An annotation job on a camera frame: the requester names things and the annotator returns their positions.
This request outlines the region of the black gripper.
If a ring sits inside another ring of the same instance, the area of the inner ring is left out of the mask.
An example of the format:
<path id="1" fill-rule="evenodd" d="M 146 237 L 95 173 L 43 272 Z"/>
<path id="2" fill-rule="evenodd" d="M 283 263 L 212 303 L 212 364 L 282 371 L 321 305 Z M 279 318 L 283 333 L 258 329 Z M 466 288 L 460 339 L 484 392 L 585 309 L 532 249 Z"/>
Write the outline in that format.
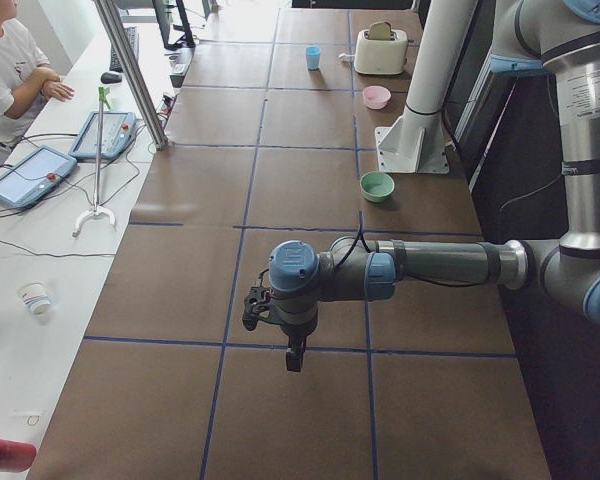
<path id="1" fill-rule="evenodd" d="M 316 330 L 317 324 L 318 321 L 316 319 L 303 324 L 282 324 L 281 330 L 288 337 L 288 345 L 285 352 L 287 371 L 302 371 L 307 338 Z"/>

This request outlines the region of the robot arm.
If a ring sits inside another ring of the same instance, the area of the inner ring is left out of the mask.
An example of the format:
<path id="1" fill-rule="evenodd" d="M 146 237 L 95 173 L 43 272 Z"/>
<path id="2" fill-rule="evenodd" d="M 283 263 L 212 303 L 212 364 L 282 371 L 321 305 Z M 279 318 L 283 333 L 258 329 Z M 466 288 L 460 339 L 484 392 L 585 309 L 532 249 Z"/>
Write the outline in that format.
<path id="1" fill-rule="evenodd" d="M 556 240 L 491 243 L 336 240 L 325 252 L 287 241 L 244 301 L 247 329 L 286 334 L 286 367 L 302 367 L 322 302 L 384 300 L 414 279 L 452 287 L 535 283 L 556 302 L 600 325 L 600 1 L 500 1 L 491 69 L 556 80 L 567 232 Z"/>

